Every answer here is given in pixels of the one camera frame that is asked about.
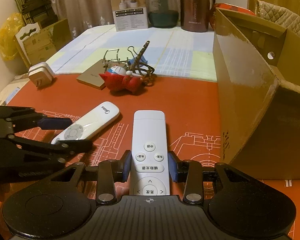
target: metal screw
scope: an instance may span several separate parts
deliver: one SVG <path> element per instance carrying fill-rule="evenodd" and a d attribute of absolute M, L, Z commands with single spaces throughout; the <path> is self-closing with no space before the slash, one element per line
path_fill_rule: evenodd
<path fill-rule="evenodd" d="M 201 196 L 197 193 L 191 193 L 191 194 L 186 195 L 186 199 L 191 202 L 195 202 L 195 201 L 201 200 Z"/>
<path fill-rule="evenodd" d="M 110 201 L 110 200 L 114 199 L 114 196 L 109 193 L 103 193 L 103 194 L 99 195 L 98 199 L 101 201 Z"/>
<path fill-rule="evenodd" d="M 58 158 L 57 160 L 58 160 L 58 162 L 60 162 L 60 163 L 66 163 L 66 160 L 65 160 L 64 158 Z"/>

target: quilted fabric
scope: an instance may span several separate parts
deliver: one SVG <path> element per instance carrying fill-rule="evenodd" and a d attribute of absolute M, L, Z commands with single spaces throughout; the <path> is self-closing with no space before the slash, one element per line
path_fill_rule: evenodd
<path fill-rule="evenodd" d="M 285 7 L 258 0 L 255 14 L 288 28 L 300 36 L 300 16 Z"/>

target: ridged black surface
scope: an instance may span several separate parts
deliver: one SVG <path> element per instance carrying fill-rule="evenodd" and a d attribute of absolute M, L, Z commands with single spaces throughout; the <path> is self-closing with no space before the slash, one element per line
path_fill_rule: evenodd
<path fill-rule="evenodd" d="M 97 208 L 81 228 L 58 240 L 236 240 L 216 228 L 204 211 L 177 196 L 123 196 Z M 276 240 L 289 240 L 281 236 Z"/>

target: remote control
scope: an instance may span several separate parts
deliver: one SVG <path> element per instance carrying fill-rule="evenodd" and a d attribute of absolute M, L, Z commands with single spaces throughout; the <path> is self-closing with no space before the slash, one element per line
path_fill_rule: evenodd
<path fill-rule="evenodd" d="M 170 195 L 166 121 L 162 111 L 133 118 L 130 195 Z"/>
<path fill-rule="evenodd" d="M 103 102 L 63 130 L 51 143 L 56 144 L 60 140 L 90 139 L 117 119 L 119 114 L 118 107 L 111 102 Z"/>

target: orange desk mat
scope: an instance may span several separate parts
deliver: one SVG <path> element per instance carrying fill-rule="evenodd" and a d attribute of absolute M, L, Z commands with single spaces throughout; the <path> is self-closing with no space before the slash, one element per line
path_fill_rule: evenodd
<path fill-rule="evenodd" d="M 83 161 L 98 165 L 107 159 L 119 159 L 126 149 L 131 149 L 133 114 L 137 110 L 161 110 L 166 115 L 168 148 L 178 157 L 213 166 L 219 161 L 220 116 L 218 85 L 191 79 L 157 77 L 154 86 L 145 88 L 139 95 L 127 91 L 116 94 L 107 88 L 97 90 L 76 81 L 77 74 L 59 75 L 48 88 L 37 90 L 28 82 L 10 101 L 11 106 L 34 107 L 37 112 L 52 117 L 69 117 L 78 120 L 104 101 L 120 109 L 120 117 L 93 138 L 95 149 L 89 154 L 79 154 L 67 164 Z M 33 128 L 18 135 L 49 142 L 60 131 Z M 289 236 L 300 240 L 300 181 L 264 181 L 288 195 L 297 206 L 297 218 Z M 2 204 L 14 192 L 33 182 L 0 185 L 0 233 L 9 239 L 11 234 L 2 217 Z M 170 183 L 171 193 L 182 195 L 182 183 Z M 85 193 L 95 198 L 96 183 L 88 182 Z M 129 194 L 129 180 L 116 183 L 118 196 Z M 213 195 L 212 185 L 204 184 L 205 198 Z"/>

